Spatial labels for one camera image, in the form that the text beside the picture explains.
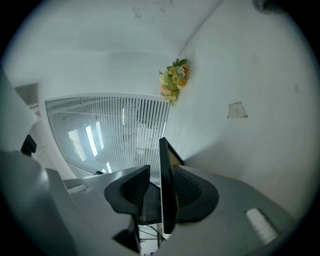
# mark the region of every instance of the window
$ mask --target window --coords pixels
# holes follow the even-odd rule
[[[159,97],[96,96],[46,102],[55,141],[65,161],[107,174],[150,165],[160,183],[159,139],[170,105]]]

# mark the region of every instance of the flower bouquet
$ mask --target flower bouquet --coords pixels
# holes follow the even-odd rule
[[[172,64],[172,66],[167,66],[167,71],[160,73],[160,84],[161,93],[160,95],[170,102],[172,106],[178,98],[179,89],[182,89],[187,84],[187,79],[189,75],[189,67],[187,65],[188,60],[178,58]]]

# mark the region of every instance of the ceiling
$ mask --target ceiling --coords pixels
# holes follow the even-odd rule
[[[221,1],[47,0],[17,31],[2,65],[17,86],[91,57],[147,53],[174,59]]]

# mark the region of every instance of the vertical blind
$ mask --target vertical blind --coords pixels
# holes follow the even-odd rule
[[[46,102],[49,123],[65,161],[90,173],[150,165],[160,183],[159,139],[170,104],[161,99],[90,96]]]

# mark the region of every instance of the white wall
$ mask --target white wall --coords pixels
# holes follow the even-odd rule
[[[299,217],[319,183],[319,67],[285,15],[226,0],[181,54],[190,79],[164,136],[185,163],[243,180]],[[242,102],[248,118],[227,119]]]
[[[55,148],[58,147],[56,142],[50,141],[51,138],[49,136],[53,137],[53,135],[52,133],[47,133],[42,120],[33,124],[29,134],[37,144],[36,152],[32,155],[44,168],[57,170],[64,180],[76,178],[64,161],[60,151]]]

